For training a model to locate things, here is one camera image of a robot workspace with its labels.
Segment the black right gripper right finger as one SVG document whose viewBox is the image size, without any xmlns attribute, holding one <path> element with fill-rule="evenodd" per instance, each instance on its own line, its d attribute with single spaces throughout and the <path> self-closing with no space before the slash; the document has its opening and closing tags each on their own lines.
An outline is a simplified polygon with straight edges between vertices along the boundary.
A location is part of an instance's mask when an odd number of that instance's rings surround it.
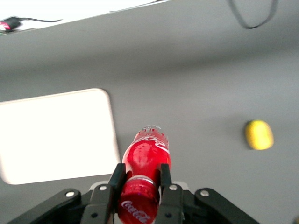
<svg viewBox="0 0 299 224">
<path fill-rule="evenodd" d="M 161 165 L 161 203 L 158 207 L 156 224 L 183 223 L 183 189 L 172 183 L 168 164 Z"/>
</svg>

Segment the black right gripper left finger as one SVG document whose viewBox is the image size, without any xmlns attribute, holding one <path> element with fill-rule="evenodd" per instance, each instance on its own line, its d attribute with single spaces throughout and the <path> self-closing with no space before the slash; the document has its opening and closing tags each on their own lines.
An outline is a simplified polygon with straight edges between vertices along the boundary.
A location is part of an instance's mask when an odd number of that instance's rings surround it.
<svg viewBox="0 0 299 224">
<path fill-rule="evenodd" d="M 116 204 L 126 180 L 125 164 L 117 164 L 108 183 L 97 185 L 85 207 L 82 224 L 113 224 Z"/>
</svg>

